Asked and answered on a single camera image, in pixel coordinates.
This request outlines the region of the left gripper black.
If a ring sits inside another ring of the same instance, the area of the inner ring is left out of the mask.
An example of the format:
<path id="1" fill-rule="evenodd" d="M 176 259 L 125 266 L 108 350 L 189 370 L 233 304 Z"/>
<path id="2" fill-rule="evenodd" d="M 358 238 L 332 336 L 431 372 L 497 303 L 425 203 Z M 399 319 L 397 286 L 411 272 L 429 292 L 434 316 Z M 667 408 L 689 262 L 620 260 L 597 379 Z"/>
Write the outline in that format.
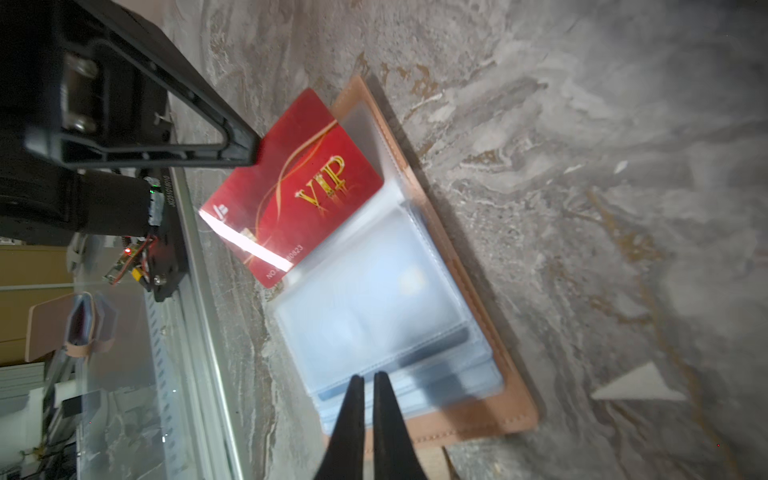
<path id="1" fill-rule="evenodd" d="M 173 142 L 171 97 L 219 141 Z M 2 233 L 147 234 L 148 182 L 69 168 L 248 166 L 260 140 L 141 15 L 112 1 L 2 2 Z"/>

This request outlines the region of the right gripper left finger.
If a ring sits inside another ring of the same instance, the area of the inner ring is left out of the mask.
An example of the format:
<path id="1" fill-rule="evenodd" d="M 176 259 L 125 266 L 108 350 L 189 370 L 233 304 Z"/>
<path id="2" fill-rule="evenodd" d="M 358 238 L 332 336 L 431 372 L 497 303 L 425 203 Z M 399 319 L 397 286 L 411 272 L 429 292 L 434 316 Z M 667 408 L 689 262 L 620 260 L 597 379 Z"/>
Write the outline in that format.
<path id="1" fill-rule="evenodd" d="M 351 378 L 315 480 L 363 478 L 365 445 L 364 379 Z"/>

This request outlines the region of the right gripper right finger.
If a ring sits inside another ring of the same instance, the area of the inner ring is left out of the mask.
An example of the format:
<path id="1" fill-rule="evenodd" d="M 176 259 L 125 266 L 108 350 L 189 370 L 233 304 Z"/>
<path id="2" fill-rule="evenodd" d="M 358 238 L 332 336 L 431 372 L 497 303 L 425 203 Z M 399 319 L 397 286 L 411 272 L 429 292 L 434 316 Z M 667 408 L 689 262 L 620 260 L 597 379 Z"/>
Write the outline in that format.
<path id="1" fill-rule="evenodd" d="M 374 478 L 426 480 L 386 372 L 375 374 L 373 395 Z"/>

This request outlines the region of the tan leather card holder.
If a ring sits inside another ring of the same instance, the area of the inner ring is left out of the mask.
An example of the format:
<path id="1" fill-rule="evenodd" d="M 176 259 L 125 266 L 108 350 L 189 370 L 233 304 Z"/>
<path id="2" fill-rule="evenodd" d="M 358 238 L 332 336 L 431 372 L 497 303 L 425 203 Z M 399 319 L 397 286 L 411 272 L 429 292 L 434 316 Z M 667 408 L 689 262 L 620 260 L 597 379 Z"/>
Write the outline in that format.
<path id="1" fill-rule="evenodd" d="M 331 111 L 384 183 L 269 305 L 322 432 L 350 379 L 380 371 L 418 448 L 535 428 L 535 402 L 365 81 L 351 78 Z"/>

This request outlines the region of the red VIP card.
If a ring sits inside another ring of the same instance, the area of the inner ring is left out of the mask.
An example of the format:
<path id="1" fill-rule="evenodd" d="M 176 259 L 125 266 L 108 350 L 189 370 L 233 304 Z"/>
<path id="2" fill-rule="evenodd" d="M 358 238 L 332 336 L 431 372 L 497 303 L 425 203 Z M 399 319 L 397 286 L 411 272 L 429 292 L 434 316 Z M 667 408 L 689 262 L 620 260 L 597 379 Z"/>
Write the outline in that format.
<path id="1" fill-rule="evenodd" d="M 200 208 L 258 282 L 274 287 L 361 208 L 383 179 L 312 89 L 304 90 Z"/>

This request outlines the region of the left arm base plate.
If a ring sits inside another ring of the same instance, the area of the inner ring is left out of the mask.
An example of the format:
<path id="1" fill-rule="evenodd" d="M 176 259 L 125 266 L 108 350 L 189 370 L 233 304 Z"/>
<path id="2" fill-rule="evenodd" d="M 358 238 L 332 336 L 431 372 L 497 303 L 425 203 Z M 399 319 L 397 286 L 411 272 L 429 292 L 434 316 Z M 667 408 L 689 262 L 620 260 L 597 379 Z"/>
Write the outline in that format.
<path id="1" fill-rule="evenodd" d="M 143 168 L 135 176 L 150 185 L 149 233 L 121 238 L 123 252 L 104 280 L 116 285 L 132 278 L 160 303 L 172 297 L 188 272 L 180 201 L 168 168 Z"/>

